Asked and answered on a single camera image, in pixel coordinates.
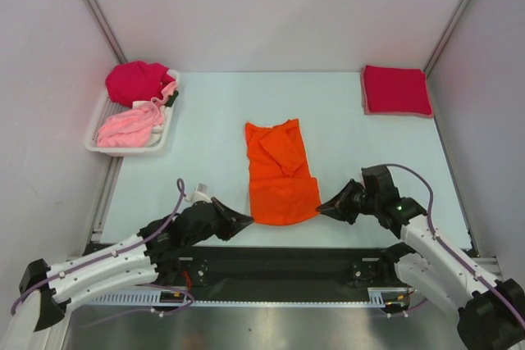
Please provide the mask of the orange t shirt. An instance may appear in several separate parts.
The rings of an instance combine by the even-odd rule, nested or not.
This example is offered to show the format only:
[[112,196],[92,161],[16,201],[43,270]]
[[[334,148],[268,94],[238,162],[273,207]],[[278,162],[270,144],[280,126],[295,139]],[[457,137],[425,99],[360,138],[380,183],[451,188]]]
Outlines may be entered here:
[[249,205],[260,225],[288,226],[310,220],[321,205],[311,175],[300,123],[244,127],[249,159]]

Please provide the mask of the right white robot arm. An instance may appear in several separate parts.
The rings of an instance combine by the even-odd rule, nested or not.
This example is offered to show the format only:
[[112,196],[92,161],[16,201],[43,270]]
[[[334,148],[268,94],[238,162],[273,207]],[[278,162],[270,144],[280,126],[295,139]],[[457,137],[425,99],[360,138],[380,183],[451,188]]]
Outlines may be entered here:
[[434,200],[425,207],[403,197],[390,173],[392,164],[362,169],[317,212],[353,224],[374,216],[398,240],[393,257],[378,265],[380,279],[400,282],[451,317],[468,349],[511,349],[524,340],[524,291],[512,279],[500,280],[448,240],[432,219]]

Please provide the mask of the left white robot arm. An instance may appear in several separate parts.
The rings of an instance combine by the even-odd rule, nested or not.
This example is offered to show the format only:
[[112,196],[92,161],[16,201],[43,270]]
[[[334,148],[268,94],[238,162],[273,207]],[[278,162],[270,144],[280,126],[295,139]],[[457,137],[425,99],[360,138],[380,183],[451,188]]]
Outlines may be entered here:
[[211,237],[228,241],[253,222],[253,217],[209,198],[154,220],[128,239],[89,255],[53,266],[43,259],[33,261],[26,267],[21,294],[11,312],[38,294],[34,328],[40,331],[106,293],[136,285],[169,286],[180,278],[179,257],[186,248]]

